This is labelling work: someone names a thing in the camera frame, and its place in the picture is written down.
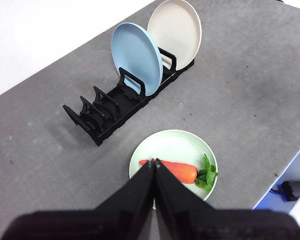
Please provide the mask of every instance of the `white wall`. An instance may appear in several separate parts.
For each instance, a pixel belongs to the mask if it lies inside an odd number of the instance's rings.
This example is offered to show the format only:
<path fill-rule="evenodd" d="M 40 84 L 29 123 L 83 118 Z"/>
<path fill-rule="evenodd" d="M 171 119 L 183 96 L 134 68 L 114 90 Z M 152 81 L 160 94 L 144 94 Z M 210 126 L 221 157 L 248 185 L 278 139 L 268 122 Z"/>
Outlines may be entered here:
<path fill-rule="evenodd" d="M 0 95 L 153 0 L 0 0 Z"/>

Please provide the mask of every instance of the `plate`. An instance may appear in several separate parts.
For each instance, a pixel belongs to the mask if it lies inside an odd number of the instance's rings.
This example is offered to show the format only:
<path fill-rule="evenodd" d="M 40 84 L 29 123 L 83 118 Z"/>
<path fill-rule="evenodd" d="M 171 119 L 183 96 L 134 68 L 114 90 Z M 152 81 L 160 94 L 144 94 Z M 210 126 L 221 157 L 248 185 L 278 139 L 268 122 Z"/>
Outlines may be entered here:
<path fill-rule="evenodd" d="M 155 40 L 146 30 L 131 22 L 120 24 L 113 32 L 111 50 L 118 73 L 122 67 L 142 80 L 146 96 L 156 92 L 162 79 L 163 62 Z M 124 83 L 140 94 L 140 85 L 129 77 L 125 76 Z"/>
<path fill-rule="evenodd" d="M 129 177 L 141 168 L 140 160 L 159 158 L 166 161 L 194 165 L 198 170 L 204 168 L 203 154 L 206 154 L 210 163 L 215 165 L 218 173 L 217 160 L 211 148 L 200 137 L 183 130 L 159 131 L 143 140 L 135 149 L 129 165 Z M 204 201 L 213 192 L 218 177 L 215 178 L 212 189 L 204 190 L 195 183 L 183 185 Z"/>
<path fill-rule="evenodd" d="M 176 56 L 176 70 L 186 67 L 196 56 L 202 28 L 196 10 L 184 0 L 161 3 L 150 17 L 147 31 L 157 45 Z M 163 65 L 171 67 L 171 60 L 162 55 Z"/>

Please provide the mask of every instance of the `light green plate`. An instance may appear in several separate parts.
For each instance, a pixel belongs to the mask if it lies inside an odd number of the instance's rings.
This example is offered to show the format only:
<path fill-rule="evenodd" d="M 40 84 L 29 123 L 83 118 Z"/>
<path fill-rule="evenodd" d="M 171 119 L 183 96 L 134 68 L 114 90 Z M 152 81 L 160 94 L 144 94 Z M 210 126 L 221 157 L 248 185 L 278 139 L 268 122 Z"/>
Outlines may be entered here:
<path fill-rule="evenodd" d="M 203 154 L 206 154 L 210 163 L 215 165 L 215 171 L 218 173 L 216 157 L 200 137 L 183 130 L 159 131 L 147 137 L 135 149 L 130 161 L 129 177 L 132 178 L 141 168 L 140 160 L 152 158 L 190 164 L 199 171 L 204 168 Z M 214 190 L 217 179 L 218 177 L 215 178 L 210 191 L 197 187 L 195 183 L 183 183 L 183 185 L 205 201 Z"/>

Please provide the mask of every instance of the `toy carrot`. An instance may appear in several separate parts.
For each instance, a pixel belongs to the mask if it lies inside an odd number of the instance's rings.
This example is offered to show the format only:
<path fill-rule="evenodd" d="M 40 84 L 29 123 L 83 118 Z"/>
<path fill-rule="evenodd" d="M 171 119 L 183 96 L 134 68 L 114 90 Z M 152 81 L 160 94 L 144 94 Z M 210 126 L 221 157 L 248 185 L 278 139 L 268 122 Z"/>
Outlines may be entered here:
<path fill-rule="evenodd" d="M 141 160 L 139 163 L 144 165 L 148 160 Z M 161 160 L 163 165 L 182 183 L 193 184 L 196 180 L 198 170 L 195 166 L 180 163 Z"/>
<path fill-rule="evenodd" d="M 139 163 L 143 166 L 148 160 L 140 160 Z M 218 173 L 216 167 L 210 164 L 206 154 L 203 155 L 204 169 L 199 172 L 193 165 L 181 162 L 172 162 L 161 160 L 162 164 L 182 183 L 195 184 L 202 189 L 210 191 L 212 184 L 215 181 Z"/>

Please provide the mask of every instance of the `black device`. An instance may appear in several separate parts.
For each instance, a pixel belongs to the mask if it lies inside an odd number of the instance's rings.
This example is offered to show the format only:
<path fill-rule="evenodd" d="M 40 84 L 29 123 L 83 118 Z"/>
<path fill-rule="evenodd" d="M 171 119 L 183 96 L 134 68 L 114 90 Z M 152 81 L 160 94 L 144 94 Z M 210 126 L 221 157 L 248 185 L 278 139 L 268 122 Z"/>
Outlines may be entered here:
<path fill-rule="evenodd" d="M 135 240 L 154 198 L 174 240 L 300 240 L 300 228 L 288 214 L 216 210 L 184 187 L 159 159 L 145 164 L 96 209 L 22 215 L 2 240 Z"/>
<path fill-rule="evenodd" d="M 82 110 L 79 115 L 67 105 L 63 105 L 63 109 L 73 122 L 88 133 L 98 146 L 139 109 L 147 105 L 148 102 L 156 97 L 166 86 L 176 80 L 180 74 L 195 64 L 195 60 L 193 59 L 184 68 L 176 70 L 177 57 L 160 47 L 159 51 L 162 55 L 171 59 L 171 67 L 168 69 L 166 66 L 163 66 L 161 84 L 154 94 L 146 96 L 146 88 L 142 79 L 137 78 L 124 68 L 119 67 L 120 78 L 115 88 L 108 93 L 104 93 L 101 89 L 94 86 L 95 99 L 92 103 L 83 96 L 80 96 Z M 125 84 L 125 76 L 140 85 L 140 94 Z"/>
<path fill-rule="evenodd" d="M 300 197 L 300 180 L 284 181 L 281 187 L 288 201 L 297 201 Z"/>

